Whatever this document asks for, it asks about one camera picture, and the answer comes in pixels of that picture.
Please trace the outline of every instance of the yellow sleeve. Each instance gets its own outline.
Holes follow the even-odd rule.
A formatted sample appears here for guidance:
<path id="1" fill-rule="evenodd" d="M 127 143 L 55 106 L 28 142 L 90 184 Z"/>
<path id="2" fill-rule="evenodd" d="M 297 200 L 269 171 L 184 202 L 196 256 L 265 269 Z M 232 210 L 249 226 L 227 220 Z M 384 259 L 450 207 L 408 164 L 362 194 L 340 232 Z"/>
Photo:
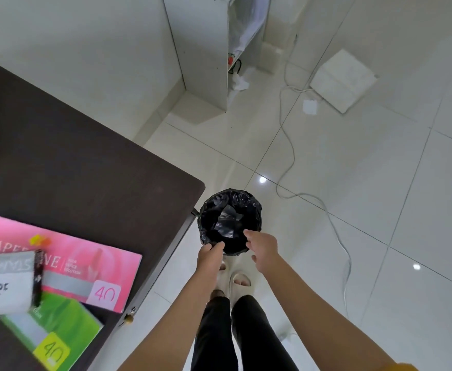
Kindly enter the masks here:
<path id="1" fill-rule="evenodd" d="M 393 366 L 386 367 L 379 371 L 417 371 L 412 365 L 406 365 L 405 363 L 398 363 Z"/>

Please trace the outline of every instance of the black garbage bag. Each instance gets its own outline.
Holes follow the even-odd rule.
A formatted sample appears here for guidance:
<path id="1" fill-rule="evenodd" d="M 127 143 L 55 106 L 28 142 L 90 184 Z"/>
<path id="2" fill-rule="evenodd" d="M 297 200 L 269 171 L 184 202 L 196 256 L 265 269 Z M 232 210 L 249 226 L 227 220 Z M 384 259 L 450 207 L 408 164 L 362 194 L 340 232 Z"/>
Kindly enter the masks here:
<path id="1" fill-rule="evenodd" d="M 243 190 L 227 189 L 204 202 L 198 216 L 198 230 L 203 244 L 224 241 L 225 255 L 239 255 L 247 251 L 243 230 L 260 231 L 262 205 Z"/>

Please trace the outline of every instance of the left hand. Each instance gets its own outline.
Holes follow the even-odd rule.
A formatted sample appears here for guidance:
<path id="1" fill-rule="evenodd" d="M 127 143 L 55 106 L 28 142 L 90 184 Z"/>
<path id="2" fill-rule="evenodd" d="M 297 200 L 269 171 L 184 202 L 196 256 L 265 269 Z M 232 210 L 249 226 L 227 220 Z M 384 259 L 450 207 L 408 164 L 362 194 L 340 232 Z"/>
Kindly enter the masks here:
<path id="1" fill-rule="evenodd" d="M 219 242 L 212 247 L 210 243 L 203 245 L 197 258 L 195 273 L 211 283 L 211 291 L 216 286 L 217 273 L 223 261 L 224 242 Z"/>

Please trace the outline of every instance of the notebook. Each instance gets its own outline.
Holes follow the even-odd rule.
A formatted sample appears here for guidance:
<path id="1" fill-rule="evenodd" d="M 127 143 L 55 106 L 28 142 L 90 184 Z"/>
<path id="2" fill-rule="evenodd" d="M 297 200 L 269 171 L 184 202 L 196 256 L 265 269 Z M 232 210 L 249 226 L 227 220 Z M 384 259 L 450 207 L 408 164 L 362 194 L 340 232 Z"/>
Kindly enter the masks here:
<path id="1" fill-rule="evenodd" d="M 141 255 L 0 217 L 0 253 L 45 251 L 43 290 L 122 313 Z"/>
<path id="2" fill-rule="evenodd" d="M 39 307 L 0 320 L 49 371 L 68 371 L 102 328 L 81 303 L 48 292 Z"/>

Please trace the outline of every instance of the white cabinet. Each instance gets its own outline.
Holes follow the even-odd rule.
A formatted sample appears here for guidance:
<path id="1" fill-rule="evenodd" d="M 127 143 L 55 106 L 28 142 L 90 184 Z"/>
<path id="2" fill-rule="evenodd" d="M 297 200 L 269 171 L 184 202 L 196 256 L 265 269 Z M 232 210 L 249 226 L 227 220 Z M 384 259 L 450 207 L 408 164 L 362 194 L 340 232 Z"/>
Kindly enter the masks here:
<path id="1" fill-rule="evenodd" d="M 164 0 L 187 91 L 227 110 L 232 74 L 257 66 L 270 0 Z"/>

